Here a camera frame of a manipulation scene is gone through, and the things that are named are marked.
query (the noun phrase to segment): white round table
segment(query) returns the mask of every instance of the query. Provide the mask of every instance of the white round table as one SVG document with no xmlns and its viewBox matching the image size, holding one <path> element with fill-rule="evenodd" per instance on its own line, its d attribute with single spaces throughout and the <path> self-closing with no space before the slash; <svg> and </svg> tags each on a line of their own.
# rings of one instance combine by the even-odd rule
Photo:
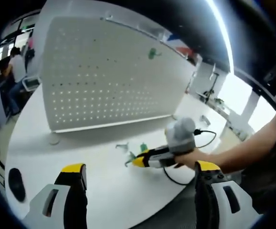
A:
<svg viewBox="0 0 276 229">
<path fill-rule="evenodd" d="M 226 120 L 214 110 L 184 95 L 176 115 L 189 116 L 197 128 L 212 130 L 217 139 L 203 148 L 210 153 L 219 144 Z M 206 116 L 211 125 L 200 121 Z M 127 229 L 146 220 L 171 200 L 185 186 L 172 183 L 162 169 L 124 166 L 127 156 L 116 144 L 129 142 L 129 150 L 138 154 L 140 145 L 148 148 L 165 145 L 164 128 L 172 118 L 58 134 L 59 143 L 51 145 L 51 135 L 45 115 L 42 87 L 32 95 L 13 130 L 6 160 L 6 196 L 14 214 L 22 219 L 28 213 L 30 201 L 47 184 L 53 184 L 61 169 L 74 163 L 85 163 L 87 173 L 87 224 L 89 229 Z M 213 135 L 196 137 L 196 146 L 206 144 Z M 16 200 L 8 185 L 11 168 L 21 171 L 26 200 Z M 186 183 L 194 171 L 186 167 L 167 169 L 175 180 Z"/>
</svg>

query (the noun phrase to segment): person sitting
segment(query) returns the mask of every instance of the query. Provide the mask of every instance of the person sitting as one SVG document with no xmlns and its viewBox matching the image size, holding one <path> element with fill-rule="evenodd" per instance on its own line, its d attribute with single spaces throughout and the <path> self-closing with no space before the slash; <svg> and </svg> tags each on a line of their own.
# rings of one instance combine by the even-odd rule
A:
<svg viewBox="0 0 276 229">
<path fill-rule="evenodd" d="M 20 49 L 16 47 L 13 47 L 11 50 L 11 59 L 3 75 L 9 77 L 11 72 L 14 77 L 15 85 L 9 90 L 8 97 L 10 99 L 11 113 L 12 115 L 16 115 L 20 112 L 16 97 L 20 90 L 24 88 L 22 80 L 27 75 L 23 58 L 20 55 Z"/>
</svg>

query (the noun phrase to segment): floor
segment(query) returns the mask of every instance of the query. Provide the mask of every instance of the floor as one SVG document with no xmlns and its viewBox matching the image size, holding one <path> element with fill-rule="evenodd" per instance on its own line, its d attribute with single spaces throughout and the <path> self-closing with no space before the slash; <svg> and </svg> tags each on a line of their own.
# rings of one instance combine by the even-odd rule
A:
<svg viewBox="0 0 276 229">
<path fill-rule="evenodd" d="M 16 121 L 19 115 L 12 117 L 8 120 L 7 124 L 0 130 L 0 161 L 5 165 L 7 158 L 8 145 L 11 138 L 11 134 L 16 125 Z M 239 144 L 241 141 L 239 138 L 229 129 L 225 128 L 221 135 L 221 143 L 214 153 L 220 153 L 225 150 L 232 148 L 233 146 Z M 0 167 L 0 188 L 3 190 L 4 184 L 4 171 Z"/>
</svg>

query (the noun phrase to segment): pegboard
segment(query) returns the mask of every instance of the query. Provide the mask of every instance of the pegboard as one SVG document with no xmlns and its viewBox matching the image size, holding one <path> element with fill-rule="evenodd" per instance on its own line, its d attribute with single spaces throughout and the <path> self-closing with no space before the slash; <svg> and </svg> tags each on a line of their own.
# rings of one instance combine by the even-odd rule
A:
<svg viewBox="0 0 276 229">
<path fill-rule="evenodd" d="M 58 17 L 41 71 L 51 130 L 171 115 L 194 66 L 145 33 L 103 19 Z"/>
</svg>

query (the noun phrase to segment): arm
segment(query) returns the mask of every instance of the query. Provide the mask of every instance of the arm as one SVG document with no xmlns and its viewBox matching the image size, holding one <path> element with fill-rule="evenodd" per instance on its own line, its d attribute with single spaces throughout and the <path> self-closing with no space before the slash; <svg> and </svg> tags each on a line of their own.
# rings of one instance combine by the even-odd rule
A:
<svg viewBox="0 0 276 229">
<path fill-rule="evenodd" d="M 9 63 L 7 69 L 3 71 L 3 75 L 5 76 L 5 78 L 7 78 L 9 76 L 9 74 L 11 73 L 12 68 L 13 68 L 13 66 Z"/>
<path fill-rule="evenodd" d="M 276 115 L 250 139 L 234 148 L 217 155 L 207 155 L 196 149 L 192 153 L 175 158 L 177 163 L 194 169 L 197 160 L 217 164 L 224 173 L 231 173 L 246 168 L 268 154 L 276 141 Z"/>
</svg>

